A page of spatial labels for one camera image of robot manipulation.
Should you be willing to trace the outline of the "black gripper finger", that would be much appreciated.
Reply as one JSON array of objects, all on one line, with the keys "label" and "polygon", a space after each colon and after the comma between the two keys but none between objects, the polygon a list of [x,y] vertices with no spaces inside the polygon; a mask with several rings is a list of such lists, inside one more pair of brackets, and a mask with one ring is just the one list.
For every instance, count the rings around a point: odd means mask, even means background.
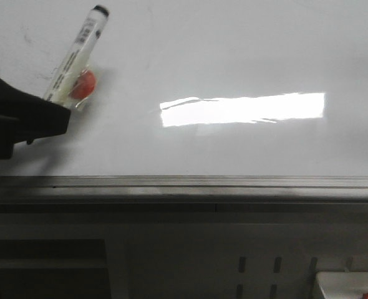
[{"label": "black gripper finger", "polygon": [[12,157],[14,145],[66,133],[71,112],[20,91],[0,78],[0,159]]}]

